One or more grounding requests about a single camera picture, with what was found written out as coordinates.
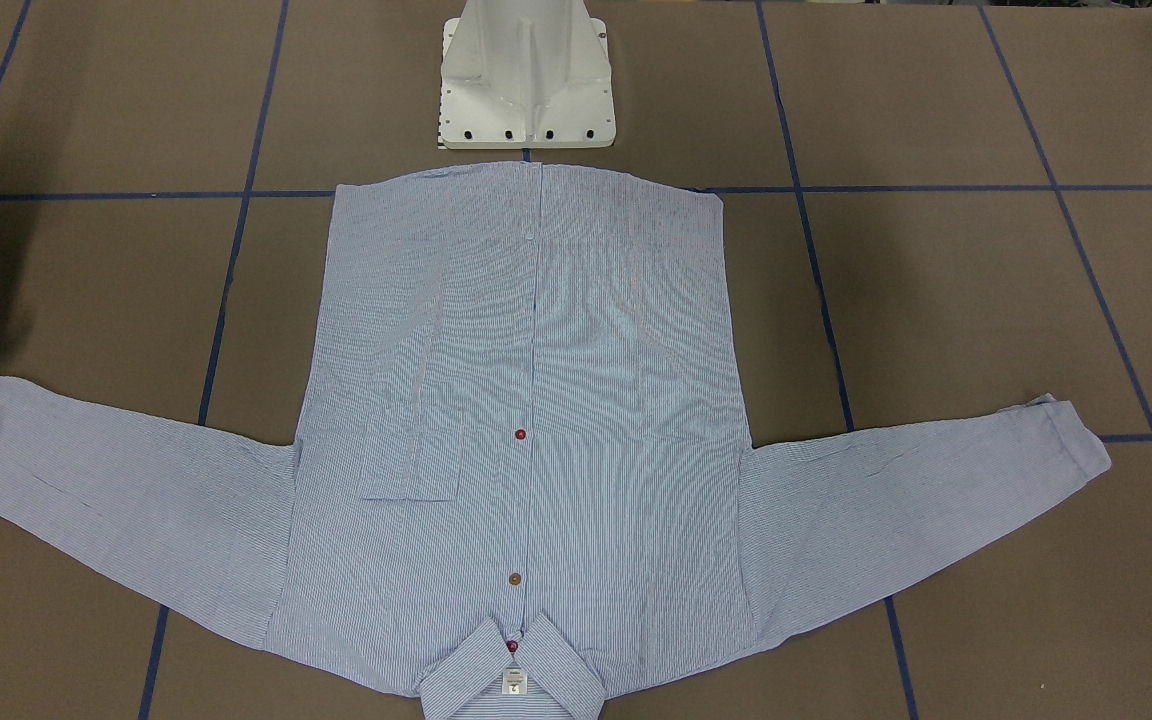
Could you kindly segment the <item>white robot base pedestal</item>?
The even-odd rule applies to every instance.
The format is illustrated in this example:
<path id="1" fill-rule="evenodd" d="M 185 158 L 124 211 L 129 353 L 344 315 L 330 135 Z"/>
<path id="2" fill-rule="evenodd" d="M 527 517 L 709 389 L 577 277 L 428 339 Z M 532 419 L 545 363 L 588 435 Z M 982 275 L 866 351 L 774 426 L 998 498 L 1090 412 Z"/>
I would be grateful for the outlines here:
<path id="1" fill-rule="evenodd" d="M 444 23 L 440 77 L 442 149 L 616 141 L 608 31 L 584 1 L 468 1 Z"/>

